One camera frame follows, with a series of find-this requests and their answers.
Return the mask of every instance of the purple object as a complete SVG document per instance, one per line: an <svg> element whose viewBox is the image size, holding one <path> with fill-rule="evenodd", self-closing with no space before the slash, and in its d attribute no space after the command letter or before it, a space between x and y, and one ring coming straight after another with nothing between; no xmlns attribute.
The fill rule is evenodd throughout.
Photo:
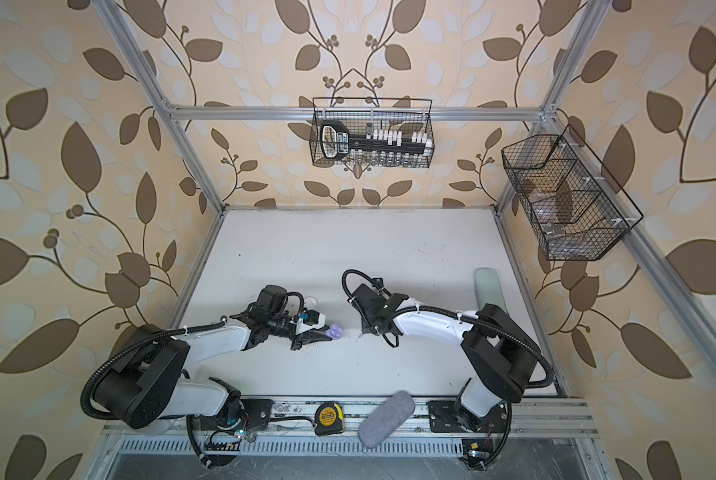
<svg viewBox="0 0 716 480"><path fill-rule="evenodd" d="M345 329L338 323L334 323L331 325L331 328L329 328L325 335L331 337L334 340L339 340L342 338L342 334L344 333Z"/></svg>

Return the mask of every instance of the tape measure label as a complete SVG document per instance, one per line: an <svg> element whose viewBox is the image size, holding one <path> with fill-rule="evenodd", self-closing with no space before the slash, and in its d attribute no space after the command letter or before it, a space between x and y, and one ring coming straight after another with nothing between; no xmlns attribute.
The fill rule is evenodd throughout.
<svg viewBox="0 0 716 480"><path fill-rule="evenodd" d="M319 420L325 426L331 426L336 422L336 410L326 407L320 412Z"/></svg>

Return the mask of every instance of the wire basket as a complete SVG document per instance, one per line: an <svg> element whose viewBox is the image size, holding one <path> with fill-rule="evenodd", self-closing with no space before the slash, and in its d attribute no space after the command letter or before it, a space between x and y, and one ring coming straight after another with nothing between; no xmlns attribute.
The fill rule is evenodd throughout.
<svg viewBox="0 0 716 480"><path fill-rule="evenodd" d="M534 135L503 148L505 172L548 260L600 260L643 213L603 162L604 173L585 168L572 147L578 136L568 137L567 131ZM602 182L627 197L638 213L620 211Z"/></svg>
<svg viewBox="0 0 716 480"><path fill-rule="evenodd" d="M429 168L435 152L431 107L432 100L420 98L314 98L313 165Z"/></svg>

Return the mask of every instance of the tape measure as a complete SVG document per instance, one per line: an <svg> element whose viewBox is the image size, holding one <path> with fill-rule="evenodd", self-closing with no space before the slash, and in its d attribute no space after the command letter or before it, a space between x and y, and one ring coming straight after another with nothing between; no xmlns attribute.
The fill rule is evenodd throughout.
<svg viewBox="0 0 716 480"><path fill-rule="evenodd" d="M324 402L315 410L315 434L334 435L345 430L345 416L336 402Z"/></svg>

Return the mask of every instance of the black tool holder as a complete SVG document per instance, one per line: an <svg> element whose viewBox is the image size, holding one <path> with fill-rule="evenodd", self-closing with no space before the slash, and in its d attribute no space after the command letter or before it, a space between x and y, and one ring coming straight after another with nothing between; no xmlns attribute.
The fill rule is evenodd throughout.
<svg viewBox="0 0 716 480"><path fill-rule="evenodd" d="M502 163L545 258L600 260L643 212L592 149L601 171L585 167L572 147L580 136L568 129L508 145L501 151ZM622 211L606 190L622 194L637 213Z"/></svg>
<svg viewBox="0 0 716 480"><path fill-rule="evenodd" d="M331 103L327 97L313 99L309 144L314 166L430 167L435 152L432 100L340 97Z"/></svg>

